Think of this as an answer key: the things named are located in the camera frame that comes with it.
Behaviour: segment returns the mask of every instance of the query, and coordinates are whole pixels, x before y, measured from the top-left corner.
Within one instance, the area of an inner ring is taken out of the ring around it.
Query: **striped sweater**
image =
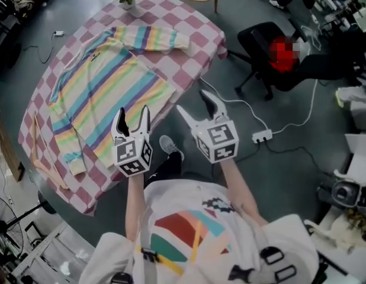
[[[151,119],[175,89],[128,49],[188,48],[188,37],[164,27],[121,26],[86,42],[59,76],[49,100],[54,137],[73,175],[86,171],[77,133],[105,167],[113,165],[111,123],[120,107],[135,128],[142,107]]]

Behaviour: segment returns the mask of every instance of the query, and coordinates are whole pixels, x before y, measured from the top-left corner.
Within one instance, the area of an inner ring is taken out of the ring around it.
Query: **concrete floor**
[[[73,34],[111,1],[51,0],[24,26],[19,41],[23,46],[38,44],[41,54],[47,56],[51,48],[50,37],[54,31],[63,30],[67,35]],[[242,51],[236,40],[237,32],[260,22],[273,21],[286,34],[293,33],[287,14],[270,6],[268,0],[219,0],[218,14],[214,13],[213,1],[186,2],[224,30],[228,48],[233,50]],[[301,0],[295,0],[290,5],[290,10],[305,24],[310,21],[310,14]],[[54,52],[57,52],[67,39],[68,37],[55,39]],[[13,146],[28,170],[32,169],[30,161],[18,144],[17,137],[28,101],[47,67],[39,62],[36,54],[36,51],[31,50],[22,52],[13,69],[5,71],[0,77],[1,121],[5,124]],[[215,59],[204,78],[225,98],[238,99],[233,88],[240,84],[250,71],[250,66],[240,60]],[[306,146],[323,170],[331,172],[335,168],[341,168],[349,154],[343,134],[351,130],[352,124],[348,113],[335,104],[333,94],[338,86],[344,84],[344,81],[339,81],[327,87],[319,85],[310,121],[303,127],[290,127],[276,135],[269,142],[270,146],[276,150]],[[179,104],[197,118],[206,116],[204,104],[198,96],[201,87],[202,84],[196,83],[179,100]],[[243,98],[253,106],[256,114],[269,128],[276,131],[289,122],[302,122],[307,117],[312,87],[313,81],[307,80],[291,92],[275,91],[275,98],[265,102],[264,87],[254,79],[243,88]],[[227,108],[240,136],[238,158],[247,156],[255,150],[251,140],[252,133],[264,128],[252,117],[246,105],[228,104]],[[152,134],[151,142],[155,151],[153,167],[165,158],[158,146],[162,134],[170,135],[185,151],[184,171],[211,177],[211,165],[198,153],[188,128],[175,109]],[[272,221],[291,213],[311,220],[316,220],[321,215],[323,206],[317,202],[315,191],[324,177],[316,171],[310,158],[302,151],[277,155],[269,153],[265,145],[262,145],[258,154],[238,165],[255,195],[261,214],[267,220]],[[223,183],[217,167],[214,173],[216,182]],[[107,231],[124,234],[126,181],[107,192],[99,200],[95,216],[88,217],[81,215],[55,195],[37,172],[30,172],[30,176],[60,216],[91,244],[96,245],[101,234]]]

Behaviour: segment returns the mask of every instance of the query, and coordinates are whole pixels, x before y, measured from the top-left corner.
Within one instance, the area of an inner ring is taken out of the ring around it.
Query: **white shirt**
[[[127,265],[126,271],[136,284],[152,281],[148,278],[150,267],[154,268],[152,282],[156,283],[177,283],[183,274],[190,273],[204,274],[213,283],[242,283],[227,278],[235,264],[243,270],[260,270],[261,246],[256,234],[264,235],[268,245],[284,253],[299,255],[311,280],[314,278],[319,265],[317,252],[297,215],[256,231],[255,225],[236,212],[226,194],[227,189],[220,185],[193,180],[151,183],[145,189],[150,216],[142,221],[136,242],[118,234],[104,234],[79,283],[110,283],[114,274],[123,272]],[[157,252],[160,262],[144,260],[141,247]]]

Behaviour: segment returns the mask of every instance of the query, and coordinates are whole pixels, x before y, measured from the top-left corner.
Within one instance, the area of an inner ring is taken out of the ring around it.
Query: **chair wheel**
[[[265,97],[265,100],[266,100],[266,101],[270,101],[273,97],[274,97],[274,96],[273,96],[273,94],[272,94],[272,93],[268,93],[268,94],[266,95],[266,97]]]

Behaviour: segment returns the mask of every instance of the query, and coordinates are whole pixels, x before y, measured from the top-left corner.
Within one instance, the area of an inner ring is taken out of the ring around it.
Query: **pink and white checkered tablecloth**
[[[38,159],[48,168],[54,163],[70,189],[64,190],[56,186],[44,173],[41,172],[41,175],[62,199],[84,214],[93,214],[100,196],[118,183],[123,175],[114,166],[106,169],[80,138],[87,171],[72,176],[55,142],[47,103],[61,70],[76,55],[82,43],[118,25],[164,26],[190,37],[190,48],[185,51],[133,51],[147,67],[177,88],[176,94],[154,119],[153,127],[164,118],[184,91],[208,71],[215,55],[221,59],[227,55],[224,32],[204,15],[179,0],[136,0],[136,6],[128,11],[114,1],[95,14],[68,39],[50,62],[34,90],[21,123],[18,141],[30,157],[33,142],[30,128],[33,115],[37,114],[41,133],[47,144],[45,148],[37,133]]]

